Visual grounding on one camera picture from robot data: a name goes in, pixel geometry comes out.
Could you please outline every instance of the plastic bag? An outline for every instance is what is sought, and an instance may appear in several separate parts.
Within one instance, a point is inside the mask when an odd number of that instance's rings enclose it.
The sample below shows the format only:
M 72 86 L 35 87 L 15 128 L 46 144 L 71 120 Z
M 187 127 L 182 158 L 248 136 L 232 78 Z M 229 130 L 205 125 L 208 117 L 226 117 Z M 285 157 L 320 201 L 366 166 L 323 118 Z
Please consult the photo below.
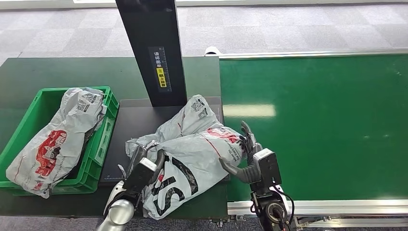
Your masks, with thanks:
M 164 218 L 226 177 L 220 156 L 235 166 L 242 158 L 239 133 L 227 127 L 169 140 L 159 144 L 160 149 L 168 161 L 158 180 L 143 194 L 143 208 L 153 219 Z
M 222 126 L 204 97 L 194 95 L 173 118 L 162 124 L 156 130 L 156 133 L 127 141 L 126 154 L 131 157 L 137 146 L 146 145 L 152 140 L 162 143 L 205 131 L 208 128 L 220 128 Z M 148 158 L 152 161 L 155 161 L 156 157 L 155 152 L 148 155 Z
M 6 177 L 24 190 L 48 198 L 51 189 L 77 165 L 85 133 L 100 127 L 106 113 L 102 102 L 100 90 L 67 90 L 60 109 L 12 161 Z

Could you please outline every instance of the dark green table surface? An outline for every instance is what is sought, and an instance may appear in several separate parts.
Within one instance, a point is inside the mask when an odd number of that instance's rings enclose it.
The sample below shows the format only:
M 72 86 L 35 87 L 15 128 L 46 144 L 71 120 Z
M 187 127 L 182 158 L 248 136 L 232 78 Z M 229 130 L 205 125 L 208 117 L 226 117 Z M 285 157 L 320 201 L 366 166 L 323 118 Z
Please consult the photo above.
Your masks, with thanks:
M 220 96 L 218 58 L 184 58 L 187 94 Z M 134 58 L 13 58 L 0 67 L 0 151 L 42 88 L 110 86 L 121 99 L 148 98 Z M 12 196 L 0 192 L 0 216 L 100 216 L 111 188 L 84 195 Z M 217 184 L 167 218 L 225 218 L 226 185 Z
M 294 200 L 408 199 L 407 54 L 220 60 L 220 74 L 226 125 L 245 119 L 277 153 Z

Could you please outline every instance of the black cable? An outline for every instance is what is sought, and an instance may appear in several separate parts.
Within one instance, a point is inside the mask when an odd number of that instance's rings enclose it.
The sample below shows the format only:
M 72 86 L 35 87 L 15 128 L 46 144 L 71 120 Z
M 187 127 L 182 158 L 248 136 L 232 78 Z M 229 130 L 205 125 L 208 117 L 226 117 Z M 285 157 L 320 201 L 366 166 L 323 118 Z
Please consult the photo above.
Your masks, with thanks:
M 290 225 L 292 224 L 293 217 L 294 217 L 294 201 L 293 201 L 293 199 L 292 199 L 290 196 L 288 196 L 288 194 L 286 194 L 286 193 L 282 192 L 281 190 L 279 190 L 279 189 L 276 187 L 275 184 L 272 184 L 272 186 L 273 186 L 273 188 L 274 188 L 278 193 L 280 193 L 280 194 L 282 194 L 282 195 L 288 197 L 289 200 L 290 200 L 291 203 L 292 203 L 292 214 L 291 214 L 291 219 L 289 220 L 289 226 L 290 226 Z
M 279 210 L 277 208 L 274 208 L 272 211 L 275 211 L 276 214 L 278 214 L 279 217 L 279 227 L 284 227 L 284 225 L 286 225 L 288 227 L 288 231 L 292 231 L 291 225 L 289 224 L 285 224 L 283 222 L 283 215 L 279 212 Z
M 112 204 L 117 201 L 121 196 L 123 196 L 125 194 L 125 191 L 121 191 L 118 194 L 116 194 L 116 196 L 112 199 L 112 201 L 106 206 L 106 210 L 103 212 L 104 216 L 103 218 L 106 218 L 106 216 L 108 215 L 109 209 L 111 208 Z

